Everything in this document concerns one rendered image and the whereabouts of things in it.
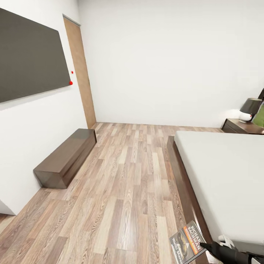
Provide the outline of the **hardback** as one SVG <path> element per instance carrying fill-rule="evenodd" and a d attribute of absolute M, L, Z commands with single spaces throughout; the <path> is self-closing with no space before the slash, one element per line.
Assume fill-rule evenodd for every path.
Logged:
<path fill-rule="evenodd" d="M 206 241 L 194 220 L 170 237 L 170 242 L 177 264 L 189 264 L 203 252 L 208 251 L 199 245 L 200 242 Z"/>

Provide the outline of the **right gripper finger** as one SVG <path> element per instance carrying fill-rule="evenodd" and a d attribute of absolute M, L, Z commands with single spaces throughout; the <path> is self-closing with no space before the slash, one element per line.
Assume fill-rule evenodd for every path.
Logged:
<path fill-rule="evenodd" d="M 202 246 L 202 247 L 204 247 L 204 248 L 206 248 L 209 252 L 212 253 L 212 247 L 213 247 L 212 244 L 209 244 L 209 243 L 202 243 L 202 242 L 200 242 L 199 245 Z"/>

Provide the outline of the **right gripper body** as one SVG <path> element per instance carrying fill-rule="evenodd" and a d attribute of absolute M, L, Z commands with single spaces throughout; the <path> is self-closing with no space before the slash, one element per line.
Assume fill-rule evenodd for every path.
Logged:
<path fill-rule="evenodd" d="M 222 261 L 224 264 L 237 264 L 236 250 L 222 246 L 219 243 L 212 241 L 212 254 Z"/>

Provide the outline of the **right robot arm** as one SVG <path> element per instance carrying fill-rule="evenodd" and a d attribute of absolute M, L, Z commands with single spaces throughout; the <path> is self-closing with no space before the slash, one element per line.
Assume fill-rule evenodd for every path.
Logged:
<path fill-rule="evenodd" d="M 264 255 L 251 252 L 246 254 L 234 250 L 233 242 L 224 234 L 219 236 L 220 244 L 212 241 L 212 244 L 200 242 L 200 246 L 206 248 L 224 264 L 264 264 Z"/>

